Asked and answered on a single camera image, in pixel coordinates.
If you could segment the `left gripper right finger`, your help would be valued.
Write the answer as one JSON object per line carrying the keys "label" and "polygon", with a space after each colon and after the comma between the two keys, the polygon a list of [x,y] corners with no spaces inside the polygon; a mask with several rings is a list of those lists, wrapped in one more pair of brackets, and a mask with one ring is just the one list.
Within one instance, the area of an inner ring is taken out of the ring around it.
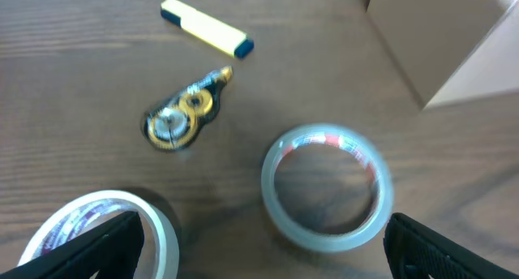
{"label": "left gripper right finger", "polygon": [[400,212],[386,226],[384,252],[395,279],[518,279]]}

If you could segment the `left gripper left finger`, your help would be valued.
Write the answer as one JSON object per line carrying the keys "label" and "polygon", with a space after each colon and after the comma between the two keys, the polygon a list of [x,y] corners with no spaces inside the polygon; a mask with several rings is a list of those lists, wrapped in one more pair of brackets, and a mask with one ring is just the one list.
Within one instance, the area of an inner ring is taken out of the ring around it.
{"label": "left gripper left finger", "polygon": [[137,212],[123,212],[1,279],[131,279],[144,245]]}

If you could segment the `white masking tape roll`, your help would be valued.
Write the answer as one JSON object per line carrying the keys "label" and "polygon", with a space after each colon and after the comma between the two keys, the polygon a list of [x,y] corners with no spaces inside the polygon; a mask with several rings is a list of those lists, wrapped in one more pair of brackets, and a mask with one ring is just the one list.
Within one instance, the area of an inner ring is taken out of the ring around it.
{"label": "white masking tape roll", "polygon": [[145,228],[137,278],[175,278],[178,239],[168,217],[154,205],[128,191],[103,190],[80,196],[48,218],[29,240],[18,265],[24,265],[71,241],[112,214],[136,211]]}

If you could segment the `clear adhesive tape roll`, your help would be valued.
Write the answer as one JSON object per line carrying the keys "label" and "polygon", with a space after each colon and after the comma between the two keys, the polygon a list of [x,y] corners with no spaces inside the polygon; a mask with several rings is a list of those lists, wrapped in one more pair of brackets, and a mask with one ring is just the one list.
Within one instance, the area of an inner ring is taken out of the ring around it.
{"label": "clear adhesive tape roll", "polygon": [[[321,234],[293,220],[283,208],[275,188],[275,173],[290,152],[309,144],[323,144],[349,153],[371,175],[374,202],[361,225],[343,234]],[[349,251],[372,240],[387,224],[394,203],[394,187],[387,163],[374,144],[347,127],[312,123],[295,127],[279,137],[268,150],[261,171],[261,192],[274,225],[294,244],[310,251]]]}

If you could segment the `brown cardboard box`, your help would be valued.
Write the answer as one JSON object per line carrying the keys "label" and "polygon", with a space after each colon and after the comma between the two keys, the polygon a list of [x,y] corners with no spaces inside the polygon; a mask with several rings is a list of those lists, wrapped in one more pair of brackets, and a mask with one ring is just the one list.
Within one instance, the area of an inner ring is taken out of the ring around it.
{"label": "brown cardboard box", "polygon": [[367,14],[424,109],[517,92],[518,0],[370,0]]}

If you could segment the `yellow highlighter marker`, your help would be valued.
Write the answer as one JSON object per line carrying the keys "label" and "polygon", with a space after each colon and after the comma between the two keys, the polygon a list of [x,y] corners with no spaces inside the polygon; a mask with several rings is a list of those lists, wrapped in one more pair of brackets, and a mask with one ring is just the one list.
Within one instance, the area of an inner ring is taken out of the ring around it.
{"label": "yellow highlighter marker", "polygon": [[245,32],[179,0],[162,2],[161,17],[234,58],[245,58],[255,47]]}

